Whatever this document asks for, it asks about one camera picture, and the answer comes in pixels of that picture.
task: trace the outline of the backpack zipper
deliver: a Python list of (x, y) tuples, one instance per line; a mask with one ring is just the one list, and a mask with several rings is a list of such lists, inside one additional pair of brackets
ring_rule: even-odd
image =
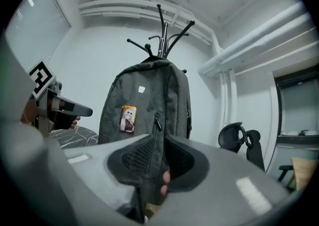
[(122, 106), (122, 109), (121, 109), (121, 114), (119, 119), (119, 129), (121, 129), (121, 120), (122, 120), (123, 110), (124, 110), (124, 106)]
[[(154, 146), (155, 146), (157, 132), (158, 132), (158, 130), (161, 131), (161, 126), (160, 126), (159, 119), (160, 119), (160, 113), (156, 112), (155, 116), (154, 116), (154, 124), (153, 124), (153, 129), (152, 129), (152, 136), (153, 136), (152, 154), (153, 154), (153, 151), (154, 151)], [(152, 160), (153, 160), (153, 157), (151, 157), (151, 160), (150, 160), (150, 162), (148, 164), (148, 167), (146, 168), (145, 173), (147, 175), (150, 173), (150, 167), (151, 167)]]
[(186, 135), (187, 138), (189, 138), (189, 136), (190, 136), (191, 129), (192, 129), (191, 116), (190, 116), (189, 110), (187, 109), (187, 135)]

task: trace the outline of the white pipe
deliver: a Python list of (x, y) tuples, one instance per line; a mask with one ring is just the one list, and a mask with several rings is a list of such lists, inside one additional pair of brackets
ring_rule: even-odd
[(247, 46), (253, 44), (254, 42), (260, 40), (262, 37), (272, 33), (303, 13), (307, 12), (302, 2), (298, 2), (283, 12), (279, 13), (272, 19), (268, 20), (264, 24), (262, 24), (257, 29), (253, 30), (237, 42), (233, 43), (222, 52), (219, 53), (218, 56), (213, 57), (209, 61), (207, 61), (201, 68), (199, 68), (199, 73), (208, 73), (211, 69), (220, 65), (220, 63), (227, 58), (231, 57), (233, 54), (241, 51)]
[[(150, 15), (144, 15), (144, 14), (140, 14), (140, 13), (130, 13), (127, 11), (122, 11), (122, 12), (120, 12), (120, 11), (111, 11), (111, 12), (97, 11), (96, 13), (82, 13), (81, 14), (81, 16), (94, 16), (94, 15), (121, 16), (121, 17), (134, 17), (134, 18), (141, 18), (142, 17), (142, 18), (160, 21), (160, 18), (158, 16), (150, 16)], [(166, 21), (171, 21), (171, 19), (172, 19), (170, 16), (166, 16), (166, 15), (163, 15), (163, 18)], [(174, 26), (177, 28), (180, 28), (180, 29), (184, 29), (187, 26), (187, 24), (183, 23), (182, 21), (176, 21)], [(187, 32), (189, 34), (193, 35), (194, 37), (198, 38), (199, 40), (201, 40), (205, 44), (211, 45), (211, 38), (209, 38), (208, 36), (206, 36), (202, 32), (198, 31), (197, 29), (190, 29)]]
[[(159, 2), (160, 2), (160, 3), (167, 3), (167, 0), (151, 0), (151, 1), (157, 1), (158, 3), (159, 3)], [(179, 1), (179, 0), (169, 0), (169, 1), (173, 2), (173, 3), (170, 2), (170, 4), (182, 5), (183, 10), (185, 10), (185, 11), (187, 11), (187, 12), (189, 12), (189, 13), (195, 12), (195, 13), (201, 15), (201, 16), (202, 16), (203, 18), (205, 18), (206, 20), (212, 22), (212, 23), (214, 24), (214, 26), (216, 26), (216, 27), (221, 27), (221, 26), (222, 26), (222, 25), (218, 24), (217, 22), (215, 22), (211, 17), (205, 15), (203, 12), (197, 10), (196, 8), (193, 8), (193, 7), (190, 6), (189, 4), (183, 3), (183, 2), (181, 2), (181, 1)]]
[(211, 39), (212, 39), (212, 49), (213, 49), (213, 56), (217, 56), (220, 52), (221, 52), (221, 48), (219, 46), (216, 34), (214, 32), (214, 30), (212, 30), (212, 34), (211, 34)]
[(220, 79), (220, 119), (219, 119), (219, 129), (220, 132), (224, 125), (224, 115), (225, 115), (225, 80), (223, 74), (219, 73)]
[(171, 21), (171, 23), (170, 23), (170, 26), (174, 26), (175, 21), (176, 21), (177, 17), (179, 16), (180, 10), (181, 10), (181, 6), (179, 6), (179, 7), (177, 8), (176, 13), (174, 14), (174, 17), (173, 17), (173, 19), (172, 19), (172, 21)]
[[(142, 8), (135, 8), (135, 7), (127, 7), (127, 6), (106, 6), (106, 7), (96, 7), (96, 8), (90, 8), (90, 9), (84, 9), (80, 11), (80, 14), (82, 16), (85, 16), (87, 14), (91, 14), (91, 13), (100, 13), (100, 12), (128, 12), (128, 13), (132, 13), (132, 14), (145, 14), (145, 15), (150, 15), (153, 17), (156, 17), (156, 19), (158, 19), (160, 21), (160, 17), (158, 16), (158, 12), (149, 10), (149, 9), (142, 9)], [(167, 22), (171, 22), (172, 21), (172, 17), (168, 16), (168, 15), (163, 15), (163, 18), (165, 21)], [(184, 23), (181, 20), (176, 20), (175, 21), (175, 26), (177, 25), (181, 25), (184, 26), (184, 28), (187, 26), (186, 23)], [(192, 28), (192, 31), (196, 34), (198, 34), (199, 36), (201, 36), (201, 38), (205, 39), (206, 41), (211, 42), (211, 37), (205, 35), (204, 33), (202, 33), (201, 31), (199, 31), (198, 29)]]
[(264, 68), (266, 66), (276, 65), (275, 69), (281, 69), (287, 66), (296, 65), (299, 64), (305, 60), (313, 59), (315, 57), (318, 57), (318, 48), (319, 48), (319, 41), (314, 41), (310, 44), (307, 44), (306, 46), (303, 46), (301, 48), (298, 48), (292, 52), (289, 52), (283, 56), (277, 57), (275, 59), (272, 59), (270, 61), (267, 61), (262, 64), (258, 64), (252, 68), (246, 69), (242, 72), (236, 73), (236, 76), (240, 74), (244, 74), (248, 71), (256, 70), (259, 68)]
[(315, 24), (313, 23), (310, 14), (306, 13), (287, 23), (271, 34), (266, 35), (265, 37), (263, 37), (256, 43), (246, 47), (242, 51), (228, 56), (221, 64), (211, 65), (209, 70), (205, 71), (204, 73), (208, 74), (209, 76), (213, 76), (219, 71), (225, 71), (233, 68), (234, 66), (241, 64), (254, 56), (258, 56), (261, 53), (266, 52), (267, 50), (270, 50), (280, 44), (287, 42), (290, 39), (295, 38), (303, 32), (309, 31), (313, 27), (315, 27)]
[[(90, 1), (90, 2), (86, 2), (86, 3), (82, 3), (79, 5), (79, 9), (81, 10), (81, 14), (86, 14), (86, 13), (92, 13), (91, 10), (104, 10), (104, 8), (109, 7), (112, 8), (111, 6), (107, 6), (107, 5), (114, 5), (114, 4), (123, 4), (126, 8), (126, 11), (128, 12), (136, 12), (134, 9), (134, 7), (128, 7), (127, 5), (136, 5), (137, 9), (140, 10), (140, 6), (144, 5), (144, 6), (148, 6), (148, 7), (153, 7), (157, 9), (157, 5), (158, 5), (158, 1), (148, 1), (148, 0), (94, 0), (94, 1)], [(87, 8), (87, 7), (95, 7), (93, 9), (85, 9), (83, 10), (83, 8)], [(177, 5), (169, 5), (168, 2), (164, 2), (161, 4), (161, 8), (162, 10), (167, 10), (173, 14), (176, 13), (176, 11), (178, 10), (179, 6)], [(191, 13), (190, 11), (187, 11), (183, 8), (180, 9), (178, 16), (185, 18), (185, 19), (193, 19), (196, 23), (196, 26), (202, 28), (203, 30), (205, 30), (206, 32), (208, 32), (209, 34), (214, 33), (214, 31), (208, 27), (207, 25), (205, 25), (204, 23), (200, 22), (199, 20), (197, 20), (194, 16), (193, 13)]]
[(277, 131), (278, 131), (278, 122), (279, 122), (279, 103), (277, 96), (276, 83), (274, 79), (274, 75), (272, 72), (267, 73), (267, 79), (269, 82), (269, 93), (271, 99), (271, 124), (269, 129), (269, 139), (268, 145), (265, 149), (265, 153), (263, 156), (265, 171), (269, 169), (270, 162), (272, 161), (273, 153), (276, 148), (276, 139), (277, 139)]
[(226, 73), (222, 72), (224, 78), (224, 89), (225, 89), (225, 110), (224, 110), (224, 120), (223, 120), (223, 128), (227, 126), (228, 119), (228, 86), (226, 81)]
[(230, 122), (236, 122), (237, 116), (237, 85), (236, 77), (233, 69), (229, 70), (229, 79), (230, 79), (230, 95), (231, 95), (231, 111), (230, 111)]

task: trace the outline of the gray backpack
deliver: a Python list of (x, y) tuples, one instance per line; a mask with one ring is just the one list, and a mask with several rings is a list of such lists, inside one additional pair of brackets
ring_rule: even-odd
[[(115, 78), (102, 111), (98, 144), (149, 134), (146, 143), (132, 148), (130, 152), (123, 150), (119, 156), (123, 157), (125, 167), (143, 180), (142, 201), (161, 205), (162, 176), (169, 170), (166, 157), (170, 156), (165, 140), (170, 135), (189, 138), (191, 111), (185, 73), (167, 59), (153, 58), (157, 59), (131, 66)], [(136, 108), (133, 131), (128, 121), (129, 128), (122, 128), (126, 106)], [(120, 168), (117, 168), (114, 173), (121, 173), (119, 171)], [(128, 183), (130, 180), (128, 176), (121, 182)]]
[[(124, 106), (136, 107), (133, 132), (120, 129)], [(189, 138), (190, 131), (187, 77), (172, 62), (158, 58), (131, 66), (115, 78), (102, 111), (98, 143), (142, 134), (156, 135), (156, 140), (166, 135)]]

